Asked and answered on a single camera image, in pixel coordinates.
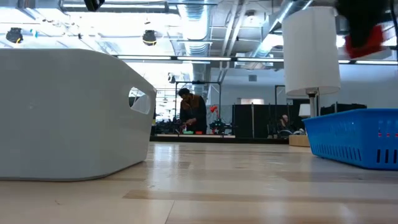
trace black cable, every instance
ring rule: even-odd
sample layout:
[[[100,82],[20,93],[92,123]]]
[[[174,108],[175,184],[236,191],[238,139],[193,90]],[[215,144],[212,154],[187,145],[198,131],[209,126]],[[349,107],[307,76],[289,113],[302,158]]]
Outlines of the black cable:
[[[396,30],[396,53],[397,53],[397,62],[398,62],[398,22],[397,22],[397,16],[396,12],[394,10],[394,0],[390,0],[390,11],[391,11],[391,19],[392,22],[394,23],[394,28]]]

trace dark jacket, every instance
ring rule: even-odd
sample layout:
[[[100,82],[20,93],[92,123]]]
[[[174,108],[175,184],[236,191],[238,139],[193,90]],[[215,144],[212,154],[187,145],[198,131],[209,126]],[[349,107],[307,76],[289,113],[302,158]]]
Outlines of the dark jacket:
[[[198,95],[192,95],[192,98],[188,103],[181,101],[181,122],[185,123],[189,119],[193,118],[197,119],[196,123],[187,126],[187,129],[189,131],[203,131],[205,133],[207,130],[206,104],[203,97]]]

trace wooden floor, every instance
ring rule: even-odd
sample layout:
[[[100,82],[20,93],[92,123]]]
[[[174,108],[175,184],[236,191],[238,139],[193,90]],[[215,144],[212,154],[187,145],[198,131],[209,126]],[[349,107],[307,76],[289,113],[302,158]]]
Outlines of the wooden floor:
[[[0,224],[398,223],[398,172],[308,148],[151,143],[101,180],[0,182]]]

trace blue plastic basket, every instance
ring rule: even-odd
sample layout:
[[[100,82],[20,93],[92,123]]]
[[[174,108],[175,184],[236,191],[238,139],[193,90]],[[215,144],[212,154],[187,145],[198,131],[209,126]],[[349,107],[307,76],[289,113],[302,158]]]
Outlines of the blue plastic basket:
[[[367,169],[398,170],[398,110],[361,109],[304,120],[312,153]]]

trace white lamp shade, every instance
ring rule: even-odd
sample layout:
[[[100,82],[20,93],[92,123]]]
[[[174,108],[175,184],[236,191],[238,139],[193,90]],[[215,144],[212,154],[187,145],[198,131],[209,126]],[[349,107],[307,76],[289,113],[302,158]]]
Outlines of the white lamp shade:
[[[305,96],[340,89],[336,46],[336,21],[332,7],[310,7],[286,18],[282,24],[286,94]]]
[[[311,108],[309,104],[300,105],[300,112],[298,113],[299,117],[309,118],[311,117]]]

